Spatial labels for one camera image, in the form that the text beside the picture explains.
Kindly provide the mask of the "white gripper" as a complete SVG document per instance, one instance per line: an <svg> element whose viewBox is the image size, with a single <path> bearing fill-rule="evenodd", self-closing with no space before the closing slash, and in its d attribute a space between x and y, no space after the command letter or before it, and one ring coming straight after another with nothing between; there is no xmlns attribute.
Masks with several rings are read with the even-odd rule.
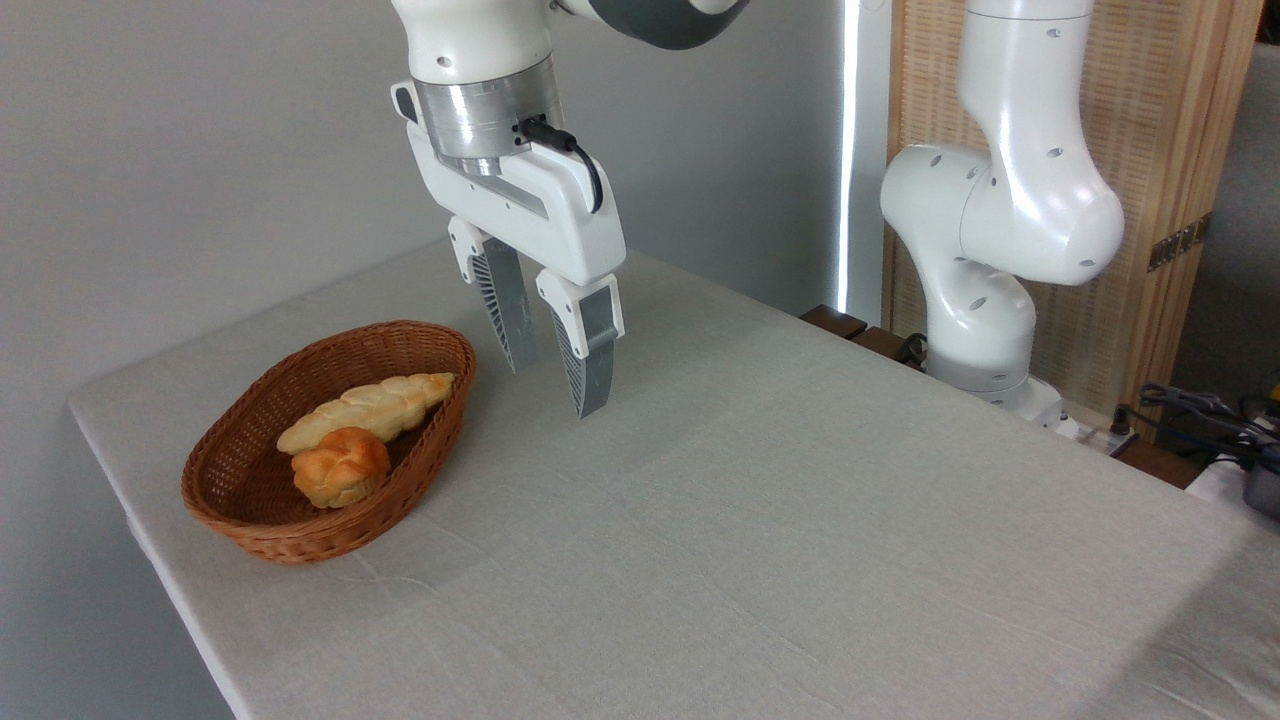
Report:
<svg viewBox="0 0 1280 720"><path fill-rule="evenodd" d="M605 172L596 172L599 208L594 206L588 164L543 143L499 158L495 176L462 172L435 154L412 85L393 85L392 97L407 122L406 133L429 193L456 215L448 229L460 273L466 283L479 287L512 372L525 372L539 360L520 251L548 268L538 274L536 287L552 311L576 414L586 418L604 407L612 388L614 342L625 336L618 283L611 273L626 259Z"/></svg>

